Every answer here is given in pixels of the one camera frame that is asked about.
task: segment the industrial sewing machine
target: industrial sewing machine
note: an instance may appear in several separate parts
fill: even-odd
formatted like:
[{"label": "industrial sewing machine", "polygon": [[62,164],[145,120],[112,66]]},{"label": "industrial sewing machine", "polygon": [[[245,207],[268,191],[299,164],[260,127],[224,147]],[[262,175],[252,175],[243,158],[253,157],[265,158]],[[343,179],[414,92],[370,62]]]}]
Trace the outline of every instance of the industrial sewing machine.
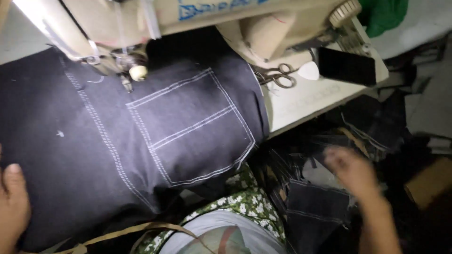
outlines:
[{"label": "industrial sewing machine", "polygon": [[14,0],[71,60],[123,85],[147,75],[150,39],[217,25],[253,65],[275,67],[337,38],[361,11],[358,0]]}]

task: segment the blurred hand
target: blurred hand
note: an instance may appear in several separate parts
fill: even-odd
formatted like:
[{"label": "blurred hand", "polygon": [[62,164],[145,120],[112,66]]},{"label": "blurred hand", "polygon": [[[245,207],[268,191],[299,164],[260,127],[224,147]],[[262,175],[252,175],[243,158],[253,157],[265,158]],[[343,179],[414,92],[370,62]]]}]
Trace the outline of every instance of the blurred hand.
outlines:
[{"label": "blurred hand", "polygon": [[31,208],[18,164],[9,165],[3,172],[0,169],[0,183],[0,254],[10,254],[27,228]]},{"label": "blurred hand", "polygon": [[329,147],[324,154],[328,168],[358,201],[380,196],[375,170],[367,159],[345,147]]}]

